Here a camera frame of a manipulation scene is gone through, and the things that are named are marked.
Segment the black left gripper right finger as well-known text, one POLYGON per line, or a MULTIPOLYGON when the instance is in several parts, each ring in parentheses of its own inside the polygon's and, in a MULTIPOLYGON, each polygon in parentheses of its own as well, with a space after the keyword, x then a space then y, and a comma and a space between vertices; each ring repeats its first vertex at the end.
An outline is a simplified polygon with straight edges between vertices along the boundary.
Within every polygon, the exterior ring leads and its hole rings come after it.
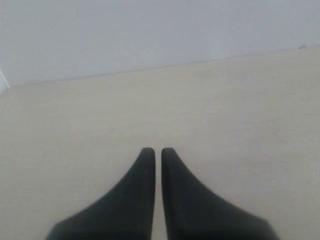
POLYGON ((169 240, 277 240, 263 218, 224 200, 202 184, 174 148, 161 151, 161 186, 169 240))

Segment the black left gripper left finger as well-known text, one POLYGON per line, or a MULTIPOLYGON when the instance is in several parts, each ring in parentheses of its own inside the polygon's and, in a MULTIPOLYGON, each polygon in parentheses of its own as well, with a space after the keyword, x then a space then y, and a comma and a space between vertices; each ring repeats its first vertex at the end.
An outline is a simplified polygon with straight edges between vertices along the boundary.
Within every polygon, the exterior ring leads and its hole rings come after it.
POLYGON ((103 197, 58 222, 48 240, 150 240, 155 206, 156 156, 139 153, 123 178, 103 197))

